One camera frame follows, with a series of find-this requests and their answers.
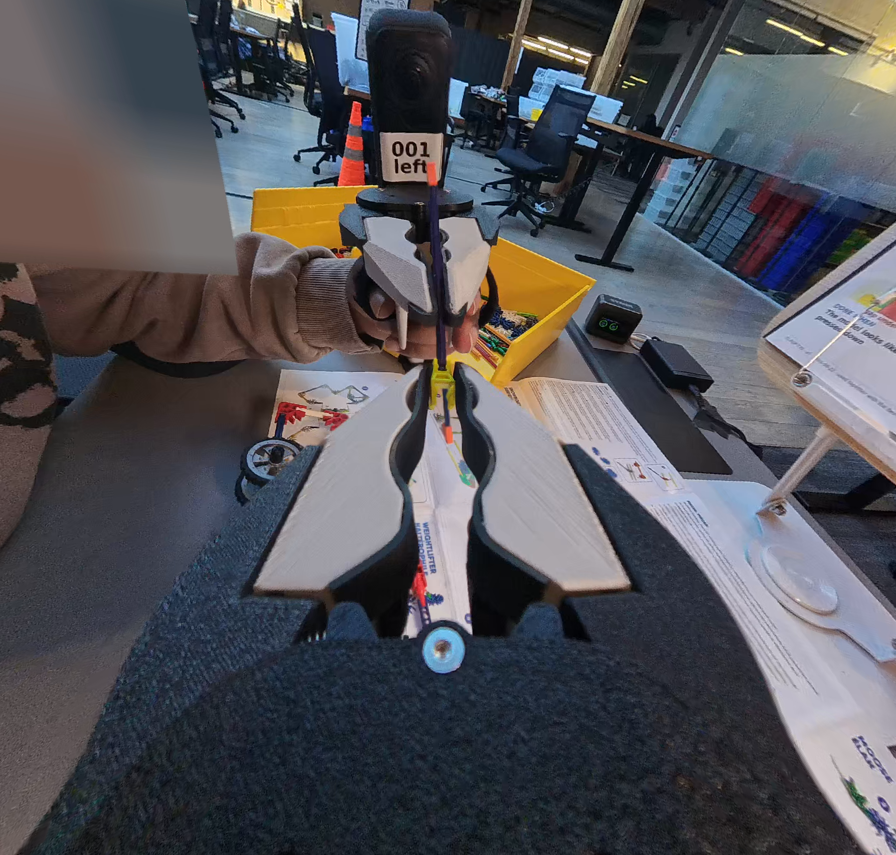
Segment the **office desk with black legs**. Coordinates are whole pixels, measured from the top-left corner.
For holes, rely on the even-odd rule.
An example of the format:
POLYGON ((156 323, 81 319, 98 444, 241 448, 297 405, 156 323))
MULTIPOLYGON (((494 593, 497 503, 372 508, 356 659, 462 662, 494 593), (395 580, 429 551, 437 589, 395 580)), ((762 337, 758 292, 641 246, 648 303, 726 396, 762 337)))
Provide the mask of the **office desk with black legs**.
MULTIPOLYGON (((610 104, 610 102, 611 99, 598 96, 598 98, 595 99, 591 109, 607 111, 607 106, 610 104)), ((546 106, 546 104, 543 106, 539 106, 541 113, 537 118, 535 118, 532 112, 521 113, 521 104, 522 99, 519 96, 507 96, 504 100, 504 104, 501 106, 501 109, 504 112, 504 128, 502 131, 502 139, 498 141, 498 148, 501 148, 503 145, 512 144, 514 132, 517 127, 517 118, 521 119, 521 134, 519 144, 525 144, 528 138, 528 133, 532 130, 532 127, 534 126, 535 122, 538 120, 540 114, 542 113, 542 110, 546 106)), ((605 144, 600 140, 600 136, 608 133, 619 134, 623 138, 625 138, 629 144, 634 144, 636 146, 642 147, 647 155, 646 164, 641 176, 636 183, 633 194, 631 195, 627 205, 623 210, 622 216, 620 217, 619 221, 616 224, 616 227, 614 228, 612 236, 609 240, 609 244, 607 244, 602 253, 602 256, 592 257, 585 255, 576 255, 575 258, 577 261, 592 264, 594 266, 610 267, 626 272, 632 272, 632 267, 620 264, 615 260, 616 252, 623 244, 623 240, 626 234, 629 232, 635 215, 640 210, 647 193, 651 190, 651 186, 663 161, 669 158, 676 160, 696 159, 699 162, 704 162, 711 159, 712 155, 710 153, 706 153, 692 147, 677 144, 673 141, 663 139, 657 135, 633 130, 631 128, 620 126, 619 124, 613 124, 600 117, 592 117, 591 115, 588 115, 588 118, 585 121, 585 124, 583 125, 581 132, 575 141, 573 153, 569 159, 566 171, 569 169, 572 156, 578 151, 578 139, 580 137, 587 138, 588 142, 591 144, 591 147, 587 147, 585 149, 583 162, 580 163, 578 169, 574 174, 573 185, 566 192, 566 198, 563 201, 563 205, 559 211, 559 214, 553 214, 552 204, 547 208, 547 210, 539 211, 537 209, 542 197, 542 185, 550 184, 548 182, 541 184, 539 194, 535 196, 527 196, 526 198, 527 202, 534 208, 534 212, 536 213, 536 215, 538 215, 540 219, 545 222, 545 226, 553 225, 569 231, 578 231, 585 233, 591 232, 590 227, 586 226, 583 222, 580 222, 578 220, 577 213, 581 207, 581 202, 584 199, 584 195, 588 190, 591 179, 598 166, 599 158, 605 150, 605 144)), ((480 189, 481 192, 486 192, 487 189, 495 189, 504 183, 508 183, 510 185, 510 196, 508 198, 511 197, 511 172, 509 168, 504 168, 509 172, 510 175, 508 177, 503 177, 499 180, 484 184, 480 189)))

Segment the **wooden clipboard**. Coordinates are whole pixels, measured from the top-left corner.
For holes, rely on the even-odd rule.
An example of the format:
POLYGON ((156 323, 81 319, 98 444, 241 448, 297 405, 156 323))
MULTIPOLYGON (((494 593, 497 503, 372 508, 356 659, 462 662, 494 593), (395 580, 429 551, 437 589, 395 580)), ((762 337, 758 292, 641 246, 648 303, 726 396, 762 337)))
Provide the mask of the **wooden clipboard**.
POLYGON ((881 432, 837 397, 814 386, 812 377, 808 372, 799 369, 797 363, 780 354, 765 340, 767 334, 789 320, 797 312, 808 307, 813 301, 816 301, 830 289, 842 283, 845 278, 862 269, 877 256, 889 250, 894 250, 895 256, 894 226, 890 226, 877 238, 874 238, 869 244, 860 249, 856 255, 848 258, 838 269, 826 275, 821 281, 814 284, 803 295, 780 311, 761 335, 758 345, 758 359, 763 372, 779 389, 791 394, 820 423, 820 427, 828 428, 835 435, 833 446, 837 443, 848 446, 890 482, 894 482, 895 432, 894 435, 881 432))

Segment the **black office chair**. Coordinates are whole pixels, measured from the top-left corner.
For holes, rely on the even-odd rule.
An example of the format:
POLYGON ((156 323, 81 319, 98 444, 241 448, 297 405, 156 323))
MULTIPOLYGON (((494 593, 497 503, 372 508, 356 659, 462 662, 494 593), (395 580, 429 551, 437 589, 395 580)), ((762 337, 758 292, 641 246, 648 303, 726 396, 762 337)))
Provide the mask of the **black office chair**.
POLYGON ((521 119, 516 119, 512 144, 503 145, 496 153, 496 160, 511 172, 511 197, 485 202, 504 206, 499 218, 516 217, 521 212, 533 226, 532 237, 544 229, 545 222, 536 215, 527 196, 538 195, 541 184, 555 184, 565 177, 575 141, 597 98, 592 91, 556 85, 523 145, 519 144, 521 119))
POLYGON ((218 61, 219 45, 215 33, 217 10, 218 0, 199 0, 196 22, 193 23, 193 32, 210 121, 214 127, 216 137, 220 139, 223 133, 217 123, 218 119, 230 124, 231 133, 238 133, 239 131, 237 125, 232 120, 213 109, 214 104, 221 101, 223 104, 237 110, 241 119, 244 119, 245 115, 234 100, 229 97, 223 97, 213 87, 213 79, 220 74, 220 63, 218 61))
POLYGON ((345 147, 349 130, 351 105, 340 83, 335 35, 323 29, 297 23, 297 33, 306 55, 307 77, 304 102, 308 112, 318 118, 317 144, 299 149, 296 162, 302 154, 319 153, 312 167, 314 175, 320 174, 325 161, 337 161, 345 147))

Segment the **red and blue storage bins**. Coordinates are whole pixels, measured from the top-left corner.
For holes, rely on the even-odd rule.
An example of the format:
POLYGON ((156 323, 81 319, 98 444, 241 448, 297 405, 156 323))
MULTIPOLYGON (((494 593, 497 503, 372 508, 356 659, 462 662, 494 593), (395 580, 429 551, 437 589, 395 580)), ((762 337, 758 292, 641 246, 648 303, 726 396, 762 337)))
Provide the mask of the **red and blue storage bins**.
POLYGON ((771 177, 747 211, 753 222, 725 267, 786 304, 893 225, 892 211, 771 177))

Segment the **frosted glass partition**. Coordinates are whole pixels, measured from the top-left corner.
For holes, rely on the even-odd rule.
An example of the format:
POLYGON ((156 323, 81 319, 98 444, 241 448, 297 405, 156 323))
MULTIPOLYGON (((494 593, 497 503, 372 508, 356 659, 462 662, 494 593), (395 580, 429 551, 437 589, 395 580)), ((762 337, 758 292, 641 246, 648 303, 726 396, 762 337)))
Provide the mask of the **frosted glass partition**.
POLYGON ((674 161, 645 214, 729 273, 771 177, 894 213, 894 51, 723 54, 677 139, 712 158, 674 161))

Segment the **orange traffic cone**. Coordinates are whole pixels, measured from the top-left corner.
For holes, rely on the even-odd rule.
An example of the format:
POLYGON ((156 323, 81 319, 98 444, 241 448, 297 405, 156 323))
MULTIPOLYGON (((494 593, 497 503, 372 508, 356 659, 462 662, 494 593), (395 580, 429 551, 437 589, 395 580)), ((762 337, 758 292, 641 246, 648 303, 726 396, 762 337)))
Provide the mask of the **orange traffic cone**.
POLYGON ((363 120, 361 103, 354 100, 344 140, 342 164, 337 183, 341 188, 362 187, 366 184, 363 120))

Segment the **black power adapter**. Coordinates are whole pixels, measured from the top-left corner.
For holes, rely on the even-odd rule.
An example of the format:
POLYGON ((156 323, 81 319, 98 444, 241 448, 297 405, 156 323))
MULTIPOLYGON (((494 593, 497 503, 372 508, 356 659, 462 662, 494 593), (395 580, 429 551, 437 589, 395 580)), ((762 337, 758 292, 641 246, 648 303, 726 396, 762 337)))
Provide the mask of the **black power adapter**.
POLYGON ((682 345, 649 338, 640 356, 668 389, 705 393, 713 386, 711 375, 682 345))

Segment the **blue toy rod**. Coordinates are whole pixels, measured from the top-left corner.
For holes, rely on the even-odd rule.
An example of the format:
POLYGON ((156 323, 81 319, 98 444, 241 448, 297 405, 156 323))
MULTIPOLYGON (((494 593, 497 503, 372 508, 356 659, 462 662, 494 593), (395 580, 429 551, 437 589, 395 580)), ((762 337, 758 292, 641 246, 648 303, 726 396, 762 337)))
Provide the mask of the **blue toy rod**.
POLYGON ((428 190, 428 223, 431 271, 433 278, 433 305, 435 315, 435 360, 441 368, 446 368, 448 345, 451 341, 449 311, 446 289, 445 260, 440 227, 439 188, 428 190))

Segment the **yellow plastic bin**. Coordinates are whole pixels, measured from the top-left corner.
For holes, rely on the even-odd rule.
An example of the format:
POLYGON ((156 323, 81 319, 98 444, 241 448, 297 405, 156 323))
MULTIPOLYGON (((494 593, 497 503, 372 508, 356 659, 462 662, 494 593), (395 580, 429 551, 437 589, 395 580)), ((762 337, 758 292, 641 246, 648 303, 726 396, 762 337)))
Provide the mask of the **yellow plastic bin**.
MULTIPOLYGON (((362 187, 332 186, 255 189, 251 230, 297 247, 339 249, 339 216, 361 191, 362 187)), ((503 355, 486 357, 482 348, 476 347, 471 355, 458 356, 494 386, 503 388, 520 378, 522 371, 557 341, 595 282, 505 238, 492 247, 489 268, 496 278, 500 309, 538 318, 503 355)))

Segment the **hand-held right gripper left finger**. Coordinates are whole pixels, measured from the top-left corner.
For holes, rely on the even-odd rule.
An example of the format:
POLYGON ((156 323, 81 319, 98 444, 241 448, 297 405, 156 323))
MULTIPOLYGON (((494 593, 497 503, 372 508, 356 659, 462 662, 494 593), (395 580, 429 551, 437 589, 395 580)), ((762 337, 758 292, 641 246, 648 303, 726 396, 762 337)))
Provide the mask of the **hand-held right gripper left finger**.
POLYGON ((420 366, 333 431, 269 547, 255 595, 357 603, 404 625, 420 563, 409 481, 427 435, 431 366, 420 366))

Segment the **pile of loose toy pieces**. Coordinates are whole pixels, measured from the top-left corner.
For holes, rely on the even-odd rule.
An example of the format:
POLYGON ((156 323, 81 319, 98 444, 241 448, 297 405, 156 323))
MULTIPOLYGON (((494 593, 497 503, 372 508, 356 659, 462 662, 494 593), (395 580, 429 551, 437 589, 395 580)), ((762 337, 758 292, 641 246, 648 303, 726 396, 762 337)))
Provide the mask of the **pile of loose toy pieces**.
POLYGON ((510 346, 521 338, 521 335, 532 329, 538 321, 538 316, 531 313, 498 309, 490 322, 479 327, 470 356, 485 361, 491 368, 496 368, 506 356, 510 346))

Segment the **colourful construction toy model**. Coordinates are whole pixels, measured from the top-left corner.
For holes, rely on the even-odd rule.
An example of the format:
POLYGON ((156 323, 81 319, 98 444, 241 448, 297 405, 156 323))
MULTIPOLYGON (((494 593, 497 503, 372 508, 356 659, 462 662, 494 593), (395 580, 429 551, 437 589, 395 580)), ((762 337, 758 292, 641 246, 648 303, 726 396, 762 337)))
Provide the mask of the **colourful construction toy model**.
POLYGON ((321 446, 353 410, 347 391, 328 385, 280 399, 273 412, 273 432, 248 446, 240 463, 235 496, 248 504, 268 483, 309 448, 321 446))

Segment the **person's left hand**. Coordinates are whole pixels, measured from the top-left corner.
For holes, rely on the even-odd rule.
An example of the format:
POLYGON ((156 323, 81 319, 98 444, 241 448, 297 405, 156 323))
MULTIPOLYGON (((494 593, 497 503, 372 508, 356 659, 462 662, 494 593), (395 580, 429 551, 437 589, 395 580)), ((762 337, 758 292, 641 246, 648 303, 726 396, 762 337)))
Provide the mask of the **person's left hand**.
MULTIPOLYGON (((370 281, 360 258, 351 267, 347 292, 350 315, 363 342, 411 360, 436 358, 437 333, 433 325, 409 322, 406 344, 401 347, 395 304, 382 289, 370 281)), ((469 305, 463 322, 447 329, 445 342, 448 354, 470 352, 477 337, 482 305, 482 296, 478 294, 469 305)))

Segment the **person's left forearm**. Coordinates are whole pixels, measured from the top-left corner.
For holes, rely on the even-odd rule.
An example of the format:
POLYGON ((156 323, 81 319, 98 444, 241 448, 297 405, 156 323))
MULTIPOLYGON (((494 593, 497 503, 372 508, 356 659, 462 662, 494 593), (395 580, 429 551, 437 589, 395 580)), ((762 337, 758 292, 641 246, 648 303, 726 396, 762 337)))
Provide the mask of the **person's left forearm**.
POLYGON ((350 310, 352 261, 258 232, 234 244, 237 275, 28 268, 53 350, 133 343, 173 364, 371 351, 350 310))

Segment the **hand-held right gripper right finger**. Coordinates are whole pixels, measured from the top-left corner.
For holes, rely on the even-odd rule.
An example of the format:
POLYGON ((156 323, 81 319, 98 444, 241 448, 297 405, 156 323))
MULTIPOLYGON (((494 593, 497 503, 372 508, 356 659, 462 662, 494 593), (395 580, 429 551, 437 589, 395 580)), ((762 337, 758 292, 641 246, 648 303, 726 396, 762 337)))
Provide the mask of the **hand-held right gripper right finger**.
POLYGON ((513 625, 530 605, 630 592, 566 448, 469 366, 454 368, 462 453, 476 479, 467 578, 473 625, 513 625))

